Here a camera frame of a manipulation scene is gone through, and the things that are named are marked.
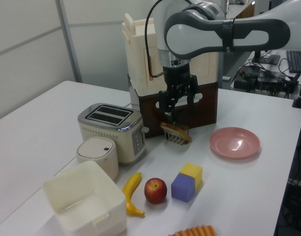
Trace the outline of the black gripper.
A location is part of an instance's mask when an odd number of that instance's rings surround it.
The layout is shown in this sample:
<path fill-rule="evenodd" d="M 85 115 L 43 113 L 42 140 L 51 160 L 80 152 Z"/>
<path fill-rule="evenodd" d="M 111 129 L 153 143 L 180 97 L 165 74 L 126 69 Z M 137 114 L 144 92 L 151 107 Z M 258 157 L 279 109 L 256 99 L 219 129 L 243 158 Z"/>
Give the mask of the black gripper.
<path fill-rule="evenodd" d="M 194 97 L 198 93 L 196 75 L 190 74 L 190 65 L 178 67 L 163 67 L 166 90 L 159 91 L 159 109 L 167 116 L 170 123 L 175 122 L 175 89 L 182 88 L 186 91 L 187 104 L 190 111 L 194 110 Z"/>

